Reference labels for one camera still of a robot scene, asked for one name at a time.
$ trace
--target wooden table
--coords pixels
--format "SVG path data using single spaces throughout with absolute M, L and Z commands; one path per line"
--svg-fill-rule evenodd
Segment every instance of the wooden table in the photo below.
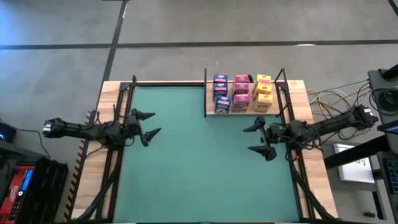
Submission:
M 161 81 L 142 82 L 142 83 L 160 83 Z M 187 82 L 187 81 L 174 81 L 174 83 Z M 203 83 L 203 81 L 191 81 L 192 83 Z M 116 104 L 119 86 L 121 82 L 104 82 L 98 104 L 98 111 L 100 112 L 101 121 L 109 121 L 113 119 L 113 105 Z M 307 92 L 303 80 L 290 80 L 288 81 L 290 97 L 294 109 L 295 119 L 313 123 L 312 112 L 308 102 Z M 122 110 L 126 107 L 126 96 L 123 98 Z M 87 153 L 94 151 L 100 147 L 98 142 L 86 142 L 88 145 Z M 107 149 L 101 149 L 92 154 L 90 157 L 81 162 L 80 155 L 84 150 L 85 142 L 82 141 L 79 148 L 79 155 L 76 160 L 75 170 L 70 186 L 68 195 L 67 208 L 64 214 L 64 221 L 68 218 L 79 217 L 86 208 L 90 205 L 95 198 L 101 187 L 101 181 L 104 172 L 104 165 L 107 155 Z M 326 173 L 325 165 L 323 163 L 322 153 L 318 150 L 303 150 L 303 159 L 305 161 L 305 168 L 307 171 L 308 182 L 311 191 L 317 197 L 319 202 L 326 208 L 326 210 L 337 217 L 337 211 L 333 196 L 331 193 L 328 176 Z M 103 207 L 103 216 L 107 215 L 109 207 L 109 194 L 108 191 Z M 308 217 L 308 210 L 306 209 L 306 201 L 303 192 L 299 190 L 300 202 L 303 208 L 303 216 Z

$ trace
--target pink box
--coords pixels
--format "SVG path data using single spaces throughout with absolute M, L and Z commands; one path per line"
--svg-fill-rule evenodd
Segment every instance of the pink box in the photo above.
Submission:
M 249 75 L 235 75 L 234 82 L 250 83 Z
M 246 112 L 250 104 L 250 97 L 248 94 L 237 94 L 233 98 L 232 111 Z
M 234 83 L 233 96 L 236 94 L 248 94 L 249 84 L 248 83 Z

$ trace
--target black metal leg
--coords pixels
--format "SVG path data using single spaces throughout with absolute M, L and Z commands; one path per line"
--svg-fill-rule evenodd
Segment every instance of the black metal leg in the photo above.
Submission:
M 326 169 L 349 164 L 350 162 L 357 161 L 375 155 L 377 152 L 390 150 L 385 135 L 372 139 L 366 143 L 355 146 L 352 149 L 345 150 L 333 156 L 324 158 Z
M 380 220 L 385 220 L 386 219 L 386 213 L 384 212 L 384 207 L 381 201 L 381 197 L 378 193 L 378 189 L 376 191 L 372 192 L 373 200 L 374 200 L 374 205 L 376 207 L 376 212 L 377 212 L 377 217 Z

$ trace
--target red device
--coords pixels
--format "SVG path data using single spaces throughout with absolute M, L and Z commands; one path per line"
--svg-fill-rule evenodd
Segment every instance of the red device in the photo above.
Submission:
M 34 170 L 35 166 L 17 166 L 17 172 L 12 177 L 8 193 L 0 207 L 1 224 L 15 224 Z

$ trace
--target blue box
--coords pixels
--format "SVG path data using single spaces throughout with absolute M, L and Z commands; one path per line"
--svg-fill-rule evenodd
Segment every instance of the blue box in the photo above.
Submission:
M 214 75 L 213 83 L 228 83 L 227 75 Z
M 226 96 L 217 96 L 216 99 L 216 114 L 228 114 L 231 107 L 231 98 Z
M 213 84 L 213 101 L 217 96 L 226 96 L 228 93 L 228 83 L 214 83 Z

